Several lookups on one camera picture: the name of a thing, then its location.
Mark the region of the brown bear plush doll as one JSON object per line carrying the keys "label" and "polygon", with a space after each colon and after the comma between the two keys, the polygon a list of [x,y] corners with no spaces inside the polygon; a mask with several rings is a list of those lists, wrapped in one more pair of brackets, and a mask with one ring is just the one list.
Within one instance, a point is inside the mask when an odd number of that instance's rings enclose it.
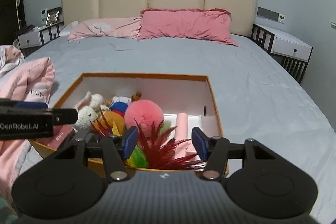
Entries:
{"label": "brown bear plush doll", "polygon": [[99,117],[91,122],[92,131],[99,137],[110,135],[122,136],[126,130],[125,112],[127,108],[135,101],[140,100],[141,92],[134,93],[128,97],[113,97],[107,104],[107,110],[100,110]]}

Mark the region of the red feather toy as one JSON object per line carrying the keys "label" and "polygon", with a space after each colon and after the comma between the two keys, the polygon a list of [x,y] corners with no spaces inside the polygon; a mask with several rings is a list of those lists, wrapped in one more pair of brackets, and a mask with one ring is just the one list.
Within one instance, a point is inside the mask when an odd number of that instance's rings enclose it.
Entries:
{"label": "red feather toy", "polygon": [[152,118],[148,121],[133,118],[131,121],[138,129],[138,142],[129,159],[123,160],[124,166],[161,170],[200,169],[203,166],[196,153],[177,157],[178,149],[189,140],[170,137],[176,126],[165,126],[163,118],[157,122]]}

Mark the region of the pink fluffy ball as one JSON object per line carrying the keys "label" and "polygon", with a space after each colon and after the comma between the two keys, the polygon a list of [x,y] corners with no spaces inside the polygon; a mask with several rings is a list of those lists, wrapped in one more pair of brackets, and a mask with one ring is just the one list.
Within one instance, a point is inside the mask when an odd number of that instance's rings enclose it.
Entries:
{"label": "pink fluffy ball", "polygon": [[143,130],[159,126],[164,121],[162,109],[153,101],[138,100],[127,108],[124,115],[125,125],[127,128],[140,125]]}

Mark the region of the white crochet bunny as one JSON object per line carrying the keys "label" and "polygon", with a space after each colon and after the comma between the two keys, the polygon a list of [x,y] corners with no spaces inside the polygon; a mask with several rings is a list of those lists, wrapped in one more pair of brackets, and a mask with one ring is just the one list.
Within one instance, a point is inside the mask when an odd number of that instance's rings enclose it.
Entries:
{"label": "white crochet bunny", "polygon": [[92,94],[87,92],[85,97],[76,104],[75,109],[78,113],[78,119],[75,123],[77,130],[92,129],[92,123],[101,116],[101,112],[108,111],[108,106],[105,105],[104,97],[101,94]]}

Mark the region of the pink blanket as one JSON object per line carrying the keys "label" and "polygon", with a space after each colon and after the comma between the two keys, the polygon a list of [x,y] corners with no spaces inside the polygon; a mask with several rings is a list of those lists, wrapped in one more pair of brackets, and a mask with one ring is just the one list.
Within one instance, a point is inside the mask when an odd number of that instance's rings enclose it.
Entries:
{"label": "pink blanket", "polygon": [[[49,57],[20,61],[16,67],[5,65],[1,72],[1,98],[27,102],[49,103],[55,70]],[[1,196],[12,204],[11,187],[23,164],[25,140],[1,141]]]}

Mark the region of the grey bed sheet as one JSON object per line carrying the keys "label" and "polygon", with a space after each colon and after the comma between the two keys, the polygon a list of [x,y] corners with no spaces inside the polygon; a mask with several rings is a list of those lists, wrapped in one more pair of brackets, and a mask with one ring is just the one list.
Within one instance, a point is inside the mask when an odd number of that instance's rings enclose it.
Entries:
{"label": "grey bed sheet", "polygon": [[312,216],[335,219],[335,132],[306,91],[250,39],[237,46],[206,40],[110,37],[69,42],[58,38],[27,57],[49,57],[55,69],[55,104],[84,72],[171,73],[210,79],[225,136],[255,138],[315,179]]}

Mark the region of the left white nightstand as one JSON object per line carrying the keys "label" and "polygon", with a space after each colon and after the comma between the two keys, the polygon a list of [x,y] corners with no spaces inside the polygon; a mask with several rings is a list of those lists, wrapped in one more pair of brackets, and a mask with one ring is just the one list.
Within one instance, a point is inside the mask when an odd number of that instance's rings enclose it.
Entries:
{"label": "left white nightstand", "polygon": [[42,46],[59,37],[64,29],[64,22],[59,21],[48,26],[35,27],[25,34],[18,36],[18,42],[24,57],[28,57]]}

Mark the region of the white nightstand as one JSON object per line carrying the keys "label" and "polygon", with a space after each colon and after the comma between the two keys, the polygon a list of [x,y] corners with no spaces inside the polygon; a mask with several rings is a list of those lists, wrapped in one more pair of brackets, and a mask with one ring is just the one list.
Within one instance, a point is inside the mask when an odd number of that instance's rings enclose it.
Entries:
{"label": "white nightstand", "polygon": [[273,57],[281,58],[281,66],[301,84],[313,47],[295,36],[274,28],[254,24],[251,40]]}
{"label": "white nightstand", "polygon": [[59,21],[48,26],[35,27],[25,34],[18,36],[18,42],[24,57],[28,57],[42,46],[59,37],[64,29],[64,22]]}

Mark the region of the light pink pillow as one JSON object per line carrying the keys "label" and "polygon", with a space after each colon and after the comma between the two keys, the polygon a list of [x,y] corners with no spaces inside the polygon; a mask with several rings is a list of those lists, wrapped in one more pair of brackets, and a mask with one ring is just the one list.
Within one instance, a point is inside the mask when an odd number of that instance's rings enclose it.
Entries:
{"label": "light pink pillow", "polygon": [[141,28],[141,18],[101,18],[79,23],[69,34],[68,41],[83,38],[114,37],[136,39]]}

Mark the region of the right white nightstand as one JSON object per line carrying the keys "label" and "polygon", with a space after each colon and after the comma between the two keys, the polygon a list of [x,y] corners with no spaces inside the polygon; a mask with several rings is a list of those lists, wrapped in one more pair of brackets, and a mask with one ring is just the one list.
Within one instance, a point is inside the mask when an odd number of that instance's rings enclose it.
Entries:
{"label": "right white nightstand", "polygon": [[301,84],[313,47],[295,36],[274,28],[254,24],[251,40],[273,57],[281,58],[281,66]]}

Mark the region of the dark pink pillow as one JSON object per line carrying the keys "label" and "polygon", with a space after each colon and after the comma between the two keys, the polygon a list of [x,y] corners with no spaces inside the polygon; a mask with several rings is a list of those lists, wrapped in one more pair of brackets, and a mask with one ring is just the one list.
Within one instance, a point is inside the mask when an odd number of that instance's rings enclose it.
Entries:
{"label": "dark pink pillow", "polygon": [[145,9],[138,40],[169,37],[238,46],[231,38],[231,13],[225,9]]}

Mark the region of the picture frame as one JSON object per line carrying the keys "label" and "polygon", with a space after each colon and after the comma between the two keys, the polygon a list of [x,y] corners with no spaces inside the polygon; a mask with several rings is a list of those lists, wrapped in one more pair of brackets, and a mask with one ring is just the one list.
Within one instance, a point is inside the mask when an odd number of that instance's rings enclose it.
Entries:
{"label": "picture frame", "polygon": [[46,25],[55,24],[59,18],[59,9],[52,9],[47,11]]}

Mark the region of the wall switch panel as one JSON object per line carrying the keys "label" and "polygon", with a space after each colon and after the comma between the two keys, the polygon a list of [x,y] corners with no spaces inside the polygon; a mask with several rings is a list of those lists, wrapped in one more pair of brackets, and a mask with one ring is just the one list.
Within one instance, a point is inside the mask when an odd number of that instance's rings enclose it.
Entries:
{"label": "wall switch panel", "polygon": [[285,21],[285,15],[282,15],[278,12],[268,10],[262,7],[257,8],[257,16],[260,18],[265,18],[269,20],[273,20],[279,23],[284,23]]}

